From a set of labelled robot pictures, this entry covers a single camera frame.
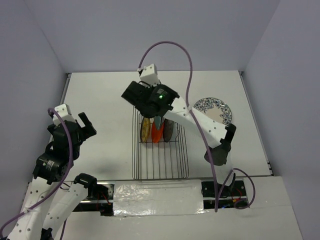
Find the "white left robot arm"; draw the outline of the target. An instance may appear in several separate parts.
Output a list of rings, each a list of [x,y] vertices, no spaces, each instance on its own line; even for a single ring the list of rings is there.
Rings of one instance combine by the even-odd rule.
[[[85,198],[97,196],[97,179],[81,173],[56,204],[54,196],[64,183],[74,161],[80,156],[80,146],[97,134],[85,113],[79,113],[80,126],[68,105],[49,108],[53,123],[47,130],[52,136],[35,163],[33,179],[28,187],[21,212],[12,221],[13,230],[7,240],[52,240],[76,206]]]

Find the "white blue floral plate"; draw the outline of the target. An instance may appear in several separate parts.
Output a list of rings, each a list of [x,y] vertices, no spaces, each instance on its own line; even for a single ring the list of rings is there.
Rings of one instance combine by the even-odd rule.
[[[230,107],[218,98],[202,98],[193,107],[216,122],[226,126],[232,123],[233,115]]]

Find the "yellow patterned plate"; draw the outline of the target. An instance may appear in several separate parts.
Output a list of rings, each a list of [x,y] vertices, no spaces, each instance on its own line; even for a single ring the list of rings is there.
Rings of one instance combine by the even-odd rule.
[[[143,118],[140,126],[140,141],[146,143],[151,130],[151,120],[149,118]]]

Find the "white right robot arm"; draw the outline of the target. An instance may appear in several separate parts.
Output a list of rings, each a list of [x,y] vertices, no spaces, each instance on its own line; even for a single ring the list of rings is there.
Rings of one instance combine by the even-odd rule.
[[[201,136],[206,147],[204,158],[211,165],[218,192],[228,196],[234,191],[235,184],[232,177],[228,176],[232,170],[228,154],[236,126],[219,123],[187,106],[186,101],[176,91],[164,84],[144,86],[132,81],[121,97],[133,105],[143,117],[163,117]]]

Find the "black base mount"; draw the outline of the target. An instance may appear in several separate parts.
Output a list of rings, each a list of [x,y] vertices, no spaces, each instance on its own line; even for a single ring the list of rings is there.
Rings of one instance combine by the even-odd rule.
[[[82,200],[73,212],[92,212],[99,213],[100,216],[112,217],[114,190],[115,185],[112,183],[98,183],[93,193]]]
[[[205,210],[215,208],[215,191],[213,181],[201,182],[201,193],[203,196],[203,208]],[[225,186],[219,197],[218,208],[229,209],[234,208],[235,204],[237,208],[244,208],[248,206],[247,192],[243,180],[235,180],[232,187]]]

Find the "orange plate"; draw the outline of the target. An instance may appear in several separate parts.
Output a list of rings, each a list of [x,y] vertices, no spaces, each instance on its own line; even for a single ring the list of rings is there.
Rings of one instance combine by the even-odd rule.
[[[156,128],[156,124],[153,122],[151,127],[151,140],[153,143],[158,143],[163,135],[164,124],[159,129]]]

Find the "silver foil tape sheet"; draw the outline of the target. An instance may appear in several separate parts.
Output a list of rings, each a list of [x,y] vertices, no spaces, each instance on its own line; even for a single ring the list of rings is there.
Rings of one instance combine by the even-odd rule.
[[[114,186],[114,216],[180,216],[204,212],[202,184],[198,179],[117,181]]]

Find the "dark speckled plate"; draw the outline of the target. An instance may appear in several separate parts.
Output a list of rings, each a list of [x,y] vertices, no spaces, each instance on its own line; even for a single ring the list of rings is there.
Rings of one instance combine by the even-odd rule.
[[[174,131],[174,122],[172,120],[169,119],[165,119],[164,123],[163,123],[163,141],[165,143],[168,143],[173,135],[173,131]]]

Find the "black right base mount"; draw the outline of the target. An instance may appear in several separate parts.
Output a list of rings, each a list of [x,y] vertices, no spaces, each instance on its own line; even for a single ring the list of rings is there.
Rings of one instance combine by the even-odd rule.
[[[203,208],[205,210],[215,208],[215,191],[213,181],[201,182],[201,193],[203,196]],[[235,204],[237,208],[244,208],[248,206],[247,192],[243,180],[235,180],[232,187],[225,186],[219,197],[218,208],[229,209],[234,208]]]

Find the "grey plate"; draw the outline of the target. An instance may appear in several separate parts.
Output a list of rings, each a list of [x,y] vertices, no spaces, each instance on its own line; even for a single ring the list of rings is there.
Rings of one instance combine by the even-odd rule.
[[[164,119],[161,116],[155,116],[153,118],[153,123],[155,124],[155,128],[160,130],[161,126],[163,125]]]

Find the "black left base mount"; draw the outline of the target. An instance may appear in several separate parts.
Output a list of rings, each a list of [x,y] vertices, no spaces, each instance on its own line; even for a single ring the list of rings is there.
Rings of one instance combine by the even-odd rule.
[[[112,217],[114,190],[115,185],[112,183],[98,183],[93,193],[82,200],[73,212],[92,212],[99,213],[100,216]]]

